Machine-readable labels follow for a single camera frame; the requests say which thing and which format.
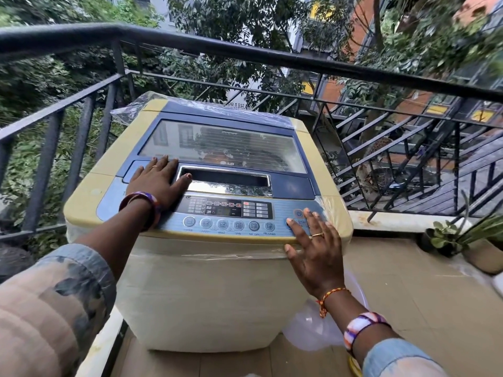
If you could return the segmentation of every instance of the bracelet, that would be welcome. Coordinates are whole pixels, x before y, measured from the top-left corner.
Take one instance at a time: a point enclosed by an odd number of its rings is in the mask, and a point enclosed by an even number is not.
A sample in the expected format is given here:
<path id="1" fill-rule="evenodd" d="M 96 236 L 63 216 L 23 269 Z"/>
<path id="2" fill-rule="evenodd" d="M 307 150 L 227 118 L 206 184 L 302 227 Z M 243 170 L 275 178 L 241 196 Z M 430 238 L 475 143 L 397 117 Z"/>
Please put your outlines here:
<path id="1" fill-rule="evenodd" d="M 333 290 L 330 290 L 329 292 L 327 292 L 324 295 L 324 297 L 323 297 L 322 300 L 317 300 L 316 302 L 319 304 L 319 316 L 322 319 L 324 319 L 325 316 L 326 316 L 326 308 L 325 308 L 325 300 L 326 300 L 326 298 L 328 298 L 331 293 L 337 292 L 337 291 L 347 291 L 347 292 L 351 293 L 351 291 L 349 291 L 346 287 L 339 287 L 337 289 L 333 289 Z"/>
<path id="2" fill-rule="evenodd" d="M 353 343 L 355 342 L 360 332 L 374 324 L 386 324 L 389 328 L 391 328 L 384 316 L 379 315 L 375 312 L 365 312 L 361 315 L 358 315 L 358 317 L 353 319 L 348 324 L 348 328 L 344 331 L 344 346 L 346 347 L 346 350 L 350 355 L 354 357 Z"/>
<path id="3" fill-rule="evenodd" d="M 152 196 L 150 193 L 133 192 L 133 193 L 129 193 L 127 196 L 125 196 L 122 199 L 122 202 L 119 205 L 119 211 L 124 209 L 126 206 L 128 206 L 128 204 L 131 201 L 133 201 L 134 199 L 137 199 L 137 198 L 143 198 L 143 199 L 148 200 L 148 202 L 150 202 L 150 204 L 152 206 L 152 210 L 150 212 L 150 215 L 148 216 L 148 220 L 145 223 L 145 226 L 141 229 L 141 231 L 144 232 L 144 231 L 147 231 L 147 230 L 154 228 L 155 225 L 157 225 L 157 223 L 159 222 L 161 206 L 160 206 L 159 201 L 157 201 L 157 198 Z"/>

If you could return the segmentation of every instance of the round button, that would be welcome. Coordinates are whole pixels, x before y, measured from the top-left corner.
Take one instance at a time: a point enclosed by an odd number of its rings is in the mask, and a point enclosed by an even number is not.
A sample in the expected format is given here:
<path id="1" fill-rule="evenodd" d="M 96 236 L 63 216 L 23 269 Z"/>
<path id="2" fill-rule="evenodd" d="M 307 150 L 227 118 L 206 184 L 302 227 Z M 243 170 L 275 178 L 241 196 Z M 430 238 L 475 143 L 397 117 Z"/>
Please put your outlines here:
<path id="1" fill-rule="evenodd" d="M 202 228 L 204 229 L 209 229 L 211 228 L 211 219 L 209 218 L 203 218 L 201 222 L 199 222 Z"/>
<path id="2" fill-rule="evenodd" d="M 229 222 L 226 220 L 218 220 L 217 221 L 217 228 L 219 229 L 226 229 L 229 226 Z"/>
<path id="3" fill-rule="evenodd" d="M 251 221 L 249 224 L 248 224 L 248 227 L 250 228 L 250 230 L 252 231 L 257 231 L 259 228 L 260 228 L 260 225 L 257 221 Z"/>
<path id="4" fill-rule="evenodd" d="M 293 215 L 295 216 L 295 218 L 302 218 L 304 217 L 304 212 L 301 209 L 294 209 Z"/>
<path id="5" fill-rule="evenodd" d="M 273 231 L 275 226 L 274 226 L 274 223 L 272 223 L 272 222 L 266 222 L 266 224 L 264 225 L 264 228 L 267 231 Z"/>
<path id="6" fill-rule="evenodd" d="M 196 219 L 194 217 L 188 216 L 188 217 L 185 217 L 185 219 L 184 219 L 185 226 L 191 227 L 191 226 L 194 226 L 195 223 L 196 223 Z"/>
<path id="7" fill-rule="evenodd" d="M 243 228 L 244 228 L 243 221 L 236 221 L 236 222 L 234 222 L 234 228 L 236 230 L 243 230 Z"/>

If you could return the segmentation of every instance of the shirt sleeve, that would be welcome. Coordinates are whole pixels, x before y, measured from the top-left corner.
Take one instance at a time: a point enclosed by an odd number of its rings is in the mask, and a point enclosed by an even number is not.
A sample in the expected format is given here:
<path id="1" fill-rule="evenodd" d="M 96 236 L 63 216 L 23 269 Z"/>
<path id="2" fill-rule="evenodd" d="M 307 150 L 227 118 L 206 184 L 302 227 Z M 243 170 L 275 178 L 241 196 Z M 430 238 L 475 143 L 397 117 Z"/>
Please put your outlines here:
<path id="1" fill-rule="evenodd" d="M 116 282 L 96 251 L 69 244 L 0 285 L 0 375 L 76 373 L 115 303 Z"/>
<path id="2" fill-rule="evenodd" d="M 404 339 L 386 339 L 363 362 L 364 377 L 446 377 L 435 361 Z"/>

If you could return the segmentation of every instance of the hand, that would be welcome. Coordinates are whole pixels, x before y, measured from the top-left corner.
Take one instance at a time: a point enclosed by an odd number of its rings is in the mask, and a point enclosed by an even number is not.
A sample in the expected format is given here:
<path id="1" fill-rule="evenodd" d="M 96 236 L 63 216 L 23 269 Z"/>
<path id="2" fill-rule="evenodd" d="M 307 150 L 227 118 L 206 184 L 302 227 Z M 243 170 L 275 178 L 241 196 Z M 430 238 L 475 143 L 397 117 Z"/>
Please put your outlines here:
<path id="1" fill-rule="evenodd" d="M 304 252 L 297 253 L 290 245 L 285 245 L 285 251 L 307 292 L 321 300 L 328 291 L 344 287 L 341 238 L 336 228 L 330 222 L 323 222 L 318 213 L 313 214 L 306 208 L 304 215 L 311 235 L 323 233 L 323 236 L 310 238 L 297 222 L 288 218 L 286 222 Z"/>
<path id="2" fill-rule="evenodd" d="M 156 157 L 145 168 L 140 166 L 126 189 L 126 195 L 133 192 L 147 192 L 157 198 L 163 209 L 168 209 L 189 187 L 192 181 L 190 173 L 184 174 L 173 185 L 170 180 L 177 170 L 178 160 L 168 162 L 167 156 L 159 161 Z"/>

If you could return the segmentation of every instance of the metal railing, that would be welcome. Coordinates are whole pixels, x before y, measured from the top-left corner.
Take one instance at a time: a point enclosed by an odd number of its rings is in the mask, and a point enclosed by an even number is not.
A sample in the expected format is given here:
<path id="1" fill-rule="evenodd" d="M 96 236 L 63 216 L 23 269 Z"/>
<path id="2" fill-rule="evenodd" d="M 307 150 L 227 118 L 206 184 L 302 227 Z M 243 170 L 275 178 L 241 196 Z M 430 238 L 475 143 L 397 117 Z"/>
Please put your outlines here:
<path id="1" fill-rule="evenodd" d="M 320 79 L 324 75 L 343 76 L 452 94 L 459 98 L 476 96 L 481 100 L 503 102 L 503 93 L 493 90 L 131 25 L 72 24 L 2 29 L 0 63 L 108 45 L 112 48 L 117 73 L 0 129 L 0 182 L 3 182 L 17 135 L 48 122 L 22 224 L 17 225 L 14 232 L 0 235 L 0 241 L 64 228 L 62 214 L 52 225 L 40 227 L 39 222 L 65 110 L 77 103 L 81 106 L 61 208 L 81 177 L 97 95 L 104 91 L 106 94 L 100 133 L 92 151 L 93 162 L 104 154 L 109 144 L 113 125 L 111 110 L 124 104 L 123 85 L 126 85 L 131 99 L 135 99 L 138 77 L 156 79 L 159 88 L 171 96 L 188 97 L 177 94 L 177 85 L 197 85 L 198 94 L 191 95 L 193 100 L 206 100 L 205 93 L 213 88 L 235 90 L 233 98 L 238 94 L 255 94 L 259 98 L 254 106 L 250 106 L 252 110 L 261 110 L 269 99 L 279 100 L 275 112 L 305 122 L 346 205 L 349 209 L 373 212 L 369 220 L 375 212 L 386 211 L 460 215 L 466 209 L 465 202 L 460 200 L 460 190 L 467 191 L 470 206 L 478 207 L 477 210 L 471 209 L 471 215 L 483 211 L 481 198 L 488 201 L 487 196 L 491 196 L 501 200 L 503 172 L 499 169 L 499 162 L 503 160 L 503 151 L 500 150 L 503 131 L 498 125 L 328 101 L 315 97 L 316 91 L 314 96 L 290 95 L 150 73 L 144 71 L 140 50 L 136 50 L 136 69 L 125 68 L 121 42 L 135 48 L 154 45 L 188 52 L 197 48 L 198 52 L 207 55 L 243 60 L 253 58 L 254 62 L 272 67 L 317 72 Z M 229 104 L 233 98 L 222 103 Z M 306 105 L 314 108 L 305 109 Z M 341 110 L 345 115 L 335 114 Z M 370 130 L 374 133 L 365 139 Z"/>

